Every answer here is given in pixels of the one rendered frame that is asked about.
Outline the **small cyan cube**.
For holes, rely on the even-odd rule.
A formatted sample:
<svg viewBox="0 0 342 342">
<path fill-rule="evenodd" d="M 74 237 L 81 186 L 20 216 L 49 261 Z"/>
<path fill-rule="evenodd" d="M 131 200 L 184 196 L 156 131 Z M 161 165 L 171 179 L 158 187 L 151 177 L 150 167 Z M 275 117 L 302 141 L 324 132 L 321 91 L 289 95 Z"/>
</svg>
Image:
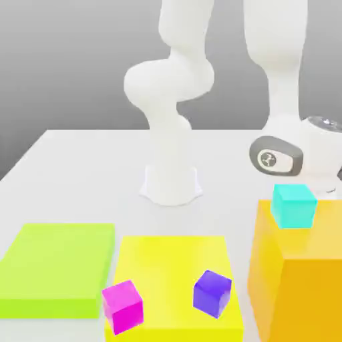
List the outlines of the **small cyan cube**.
<svg viewBox="0 0 342 342">
<path fill-rule="evenodd" d="M 280 229 L 311 228 L 317 199 L 305 184 L 275 184 L 271 213 Z"/>
</svg>

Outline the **small purple cube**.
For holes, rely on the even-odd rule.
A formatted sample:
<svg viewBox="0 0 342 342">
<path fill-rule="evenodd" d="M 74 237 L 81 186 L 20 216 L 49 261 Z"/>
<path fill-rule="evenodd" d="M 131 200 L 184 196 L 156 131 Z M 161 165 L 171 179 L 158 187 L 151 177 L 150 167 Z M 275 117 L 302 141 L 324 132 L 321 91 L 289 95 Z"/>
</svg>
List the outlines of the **small purple cube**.
<svg viewBox="0 0 342 342">
<path fill-rule="evenodd" d="M 205 270 L 193 289 L 193 307 L 218 319 L 230 300 L 232 279 Z"/>
</svg>

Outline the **small magenta cube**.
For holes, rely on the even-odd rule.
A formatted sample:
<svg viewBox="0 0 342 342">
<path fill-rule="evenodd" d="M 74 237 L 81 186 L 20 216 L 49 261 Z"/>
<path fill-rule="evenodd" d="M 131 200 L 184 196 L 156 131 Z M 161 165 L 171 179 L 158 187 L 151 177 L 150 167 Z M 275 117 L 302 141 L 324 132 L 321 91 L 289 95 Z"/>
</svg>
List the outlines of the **small magenta cube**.
<svg viewBox="0 0 342 342">
<path fill-rule="evenodd" d="M 103 289 L 102 303 L 114 335 L 144 322 L 143 300 L 131 280 Z"/>
</svg>

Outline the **large yellow box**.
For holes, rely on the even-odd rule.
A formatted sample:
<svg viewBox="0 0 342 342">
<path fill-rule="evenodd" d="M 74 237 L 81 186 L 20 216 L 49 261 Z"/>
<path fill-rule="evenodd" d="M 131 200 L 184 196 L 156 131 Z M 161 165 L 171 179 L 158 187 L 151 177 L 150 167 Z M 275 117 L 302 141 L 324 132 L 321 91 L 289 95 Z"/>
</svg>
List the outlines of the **large yellow box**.
<svg viewBox="0 0 342 342">
<path fill-rule="evenodd" d="M 114 282 L 131 280 L 142 297 L 144 323 L 106 342 L 243 342 L 236 289 L 215 319 L 192 305 L 196 281 L 207 271 L 233 278 L 222 236 L 125 236 Z"/>
</svg>

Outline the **large lime green box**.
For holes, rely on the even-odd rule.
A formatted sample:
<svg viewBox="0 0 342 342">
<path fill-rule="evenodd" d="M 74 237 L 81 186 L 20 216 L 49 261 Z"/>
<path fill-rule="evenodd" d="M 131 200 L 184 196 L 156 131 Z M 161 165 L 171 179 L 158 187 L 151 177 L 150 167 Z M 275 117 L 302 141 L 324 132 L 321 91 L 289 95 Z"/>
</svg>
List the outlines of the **large lime green box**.
<svg viewBox="0 0 342 342">
<path fill-rule="evenodd" d="M 114 253 L 106 223 L 25 224 L 0 260 L 0 319 L 97 319 Z"/>
</svg>

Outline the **large orange box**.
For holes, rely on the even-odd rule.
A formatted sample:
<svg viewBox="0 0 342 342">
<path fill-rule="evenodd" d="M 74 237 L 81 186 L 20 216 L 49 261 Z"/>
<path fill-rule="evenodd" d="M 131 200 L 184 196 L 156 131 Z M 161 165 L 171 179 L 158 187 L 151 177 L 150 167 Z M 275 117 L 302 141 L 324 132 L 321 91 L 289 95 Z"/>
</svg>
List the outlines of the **large orange box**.
<svg viewBox="0 0 342 342">
<path fill-rule="evenodd" d="M 261 342 L 342 342 L 342 200 L 319 201 L 308 229 L 280 229 L 261 200 L 248 294 Z"/>
</svg>

